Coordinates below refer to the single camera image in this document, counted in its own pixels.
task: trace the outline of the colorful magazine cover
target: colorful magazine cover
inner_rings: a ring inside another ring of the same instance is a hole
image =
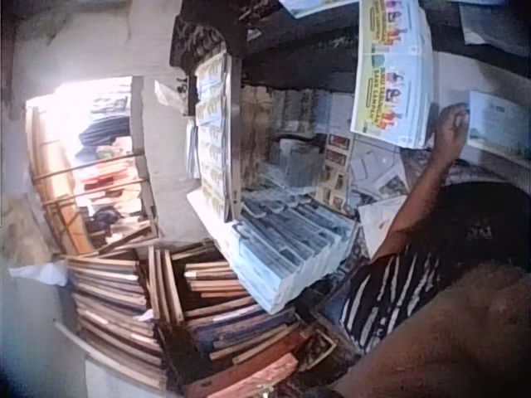
[[[421,57],[364,56],[352,130],[412,148],[420,104]]]
[[[362,0],[360,41],[364,54],[420,54],[417,0]]]

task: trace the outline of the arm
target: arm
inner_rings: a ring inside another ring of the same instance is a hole
[[[441,184],[451,164],[465,146],[468,114],[465,106],[454,105],[442,111],[436,126],[436,141],[424,173],[397,213],[373,261],[400,252],[426,217],[432,212]]]

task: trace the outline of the paper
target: paper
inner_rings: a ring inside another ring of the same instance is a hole
[[[362,0],[351,131],[422,148],[433,96],[431,34],[417,0]]]
[[[400,153],[392,145],[381,148],[356,140],[348,172],[349,195],[358,192],[381,201],[409,192]]]
[[[382,245],[389,227],[406,198],[406,196],[395,197],[358,208],[370,258]]]
[[[470,92],[470,146],[529,167],[529,110],[506,99]]]
[[[280,0],[280,3],[295,18],[306,17],[307,15],[329,10],[345,4],[358,2],[359,0]]]
[[[68,282],[68,269],[65,260],[56,263],[45,263],[39,265],[28,265],[20,268],[10,268],[9,274],[12,278],[33,279],[44,284],[56,284],[65,286]]]
[[[459,6],[466,44],[490,44],[516,56],[529,57],[529,29],[525,18],[507,7]]]

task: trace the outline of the white wall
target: white wall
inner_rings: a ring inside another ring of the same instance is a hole
[[[124,75],[182,75],[169,66],[180,0],[132,0],[113,12],[50,12],[17,32],[13,89],[17,104],[62,83]]]
[[[158,226],[164,238],[197,242],[208,234],[186,198],[199,187],[186,171],[187,120],[174,108],[160,104],[154,88],[155,80],[144,78],[144,146]]]

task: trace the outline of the newspaper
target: newspaper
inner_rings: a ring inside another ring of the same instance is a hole
[[[299,19],[316,12],[329,10],[358,2],[359,0],[280,0],[280,3],[293,15]]]
[[[417,0],[360,2],[351,131],[422,148],[433,98],[431,35]]]

